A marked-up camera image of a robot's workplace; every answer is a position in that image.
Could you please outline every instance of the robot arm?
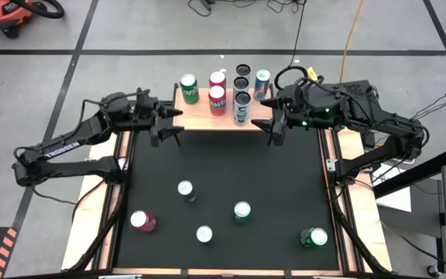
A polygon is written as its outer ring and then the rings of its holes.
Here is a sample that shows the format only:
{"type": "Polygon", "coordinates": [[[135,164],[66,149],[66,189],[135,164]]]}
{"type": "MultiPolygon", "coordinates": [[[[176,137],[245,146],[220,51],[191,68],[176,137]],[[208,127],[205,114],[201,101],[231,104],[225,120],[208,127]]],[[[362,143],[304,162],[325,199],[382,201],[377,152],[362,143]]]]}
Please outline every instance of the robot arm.
{"type": "Polygon", "coordinates": [[[385,144],[352,160],[336,160],[328,166],[338,182],[353,182],[360,170],[393,158],[411,160],[421,153],[429,133],[419,121],[407,119],[381,109],[377,92],[368,81],[322,84],[303,77],[278,91],[275,98],[261,101],[275,109],[273,118],[253,119],[252,123],[271,134],[281,146],[286,128],[351,130],[367,133],[377,130],[390,134],[385,144]]]}
{"type": "Polygon", "coordinates": [[[161,105],[157,98],[149,97],[149,90],[142,91],[138,88],[136,93],[117,92],[103,98],[100,102],[88,100],[85,102],[99,105],[99,110],[89,119],[80,122],[73,131],[49,142],[15,149],[14,155],[17,161],[12,165],[12,168],[15,171],[17,184],[33,187],[49,178],[89,174],[101,176],[107,183],[121,183],[122,170],[114,157],[75,163],[50,163],[47,161],[83,145],[103,143],[109,139],[112,133],[149,130],[151,145],[158,147],[160,141],[184,130],[183,127],[178,126],[169,128],[158,126],[159,118],[171,118],[182,114],[182,112],[161,105]],[[129,100],[129,96],[136,96],[136,100],[129,100]],[[24,152],[18,155],[18,150],[24,150],[24,152]]]}

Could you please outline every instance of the yellow cable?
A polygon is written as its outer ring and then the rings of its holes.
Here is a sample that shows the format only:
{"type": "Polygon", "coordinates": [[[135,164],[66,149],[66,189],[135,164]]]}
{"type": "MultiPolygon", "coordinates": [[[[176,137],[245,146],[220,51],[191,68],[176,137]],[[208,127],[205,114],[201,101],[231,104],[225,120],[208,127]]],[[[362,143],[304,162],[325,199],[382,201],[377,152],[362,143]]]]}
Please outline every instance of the yellow cable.
{"type": "Polygon", "coordinates": [[[355,13],[354,22],[352,23],[352,27],[350,29],[350,32],[348,33],[347,37],[347,43],[345,44],[344,48],[344,55],[341,58],[341,70],[340,70],[340,81],[341,78],[344,76],[344,68],[345,68],[345,57],[347,56],[347,49],[348,45],[350,44],[350,39],[352,38],[352,34],[354,33],[355,24],[357,23],[357,19],[359,18],[359,15],[361,14],[362,5],[364,5],[364,0],[361,0],[359,3],[359,7],[357,8],[357,12],[355,13]]]}

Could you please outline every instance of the gray floor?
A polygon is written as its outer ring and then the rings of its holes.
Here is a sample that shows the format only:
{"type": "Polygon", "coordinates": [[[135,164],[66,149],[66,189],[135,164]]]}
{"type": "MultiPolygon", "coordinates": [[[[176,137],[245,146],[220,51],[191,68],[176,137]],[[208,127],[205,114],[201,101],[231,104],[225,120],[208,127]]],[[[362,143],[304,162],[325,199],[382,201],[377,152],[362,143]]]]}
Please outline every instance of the gray floor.
{"type": "MultiPolygon", "coordinates": [[[[67,15],[50,20],[35,17],[17,40],[0,33],[0,226],[10,226],[23,189],[14,182],[12,150],[42,140],[62,88],[71,55],[11,55],[4,50],[74,50],[92,1],[60,0],[67,15]]],[[[431,3],[446,33],[446,0],[431,3]]],[[[200,8],[197,0],[193,6],[200,8]]],[[[304,13],[298,49],[341,50],[344,47],[357,1],[309,0],[304,13]]],[[[236,64],[265,68],[273,75],[290,62],[290,55],[225,55],[227,49],[291,50],[300,14],[286,7],[276,14],[258,1],[245,9],[218,2],[210,17],[202,18],[181,0],[98,0],[84,43],[84,50],[147,50],[138,56],[80,55],[57,122],[57,136],[76,125],[83,98],[100,99],[114,91],[150,88],[153,95],[170,99],[173,83],[187,72],[201,86],[207,76],[222,68],[230,73],[236,64]],[[149,55],[148,50],[214,50],[208,55],[149,55]]],[[[445,51],[422,0],[370,0],[365,2],[352,50],[402,50],[399,56],[347,57],[344,81],[368,79],[381,94],[387,111],[412,116],[424,104],[446,92],[446,56],[409,57],[404,50],[445,51]]],[[[299,65],[313,66],[336,82],[341,56],[296,57],[299,65]]],[[[288,74],[283,82],[297,78],[288,74]]],[[[95,107],[87,107],[86,114],[95,107]]],[[[420,164],[446,150],[446,108],[422,120],[431,141],[420,164]]],[[[75,150],[59,160],[83,160],[88,148],[75,150]]],[[[42,193],[76,201],[81,178],[48,181],[42,193]]],[[[7,276],[58,272],[70,231],[69,205],[33,197],[15,246],[7,276]]],[[[434,253],[434,239],[403,232],[420,247],[434,253]]],[[[385,231],[393,269],[401,274],[426,276],[433,264],[404,241],[385,231]]]]}

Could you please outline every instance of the wooden shelf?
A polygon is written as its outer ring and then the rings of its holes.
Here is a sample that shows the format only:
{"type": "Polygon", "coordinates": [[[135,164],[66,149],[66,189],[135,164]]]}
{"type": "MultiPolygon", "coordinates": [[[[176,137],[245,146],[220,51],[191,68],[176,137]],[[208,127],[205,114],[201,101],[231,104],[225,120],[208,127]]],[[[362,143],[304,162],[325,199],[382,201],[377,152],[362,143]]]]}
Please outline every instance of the wooden shelf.
{"type": "MultiPolygon", "coordinates": [[[[187,104],[182,96],[181,89],[177,89],[175,95],[175,109],[184,111],[183,115],[173,118],[174,126],[183,126],[186,130],[225,130],[225,131],[260,131],[261,129],[254,126],[250,119],[270,119],[273,111],[259,101],[255,100],[252,95],[254,88],[249,89],[251,95],[251,111],[247,124],[237,126],[233,122],[233,88],[226,90],[226,113],[221,116],[212,115],[209,111],[209,89],[199,88],[199,102],[195,104],[187,104]]],[[[271,91],[268,89],[266,98],[270,98],[271,91]]]]}

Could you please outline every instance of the orange striped tape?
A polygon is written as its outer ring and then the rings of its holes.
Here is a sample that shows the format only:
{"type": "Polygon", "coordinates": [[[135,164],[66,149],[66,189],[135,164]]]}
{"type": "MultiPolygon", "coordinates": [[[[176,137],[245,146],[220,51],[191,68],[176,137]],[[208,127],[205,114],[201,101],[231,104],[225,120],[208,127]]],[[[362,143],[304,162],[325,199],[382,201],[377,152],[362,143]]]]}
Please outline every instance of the orange striped tape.
{"type": "Polygon", "coordinates": [[[0,247],[0,278],[3,277],[9,256],[13,250],[13,245],[16,241],[16,230],[9,228],[6,236],[3,238],[3,244],[0,247]]]}

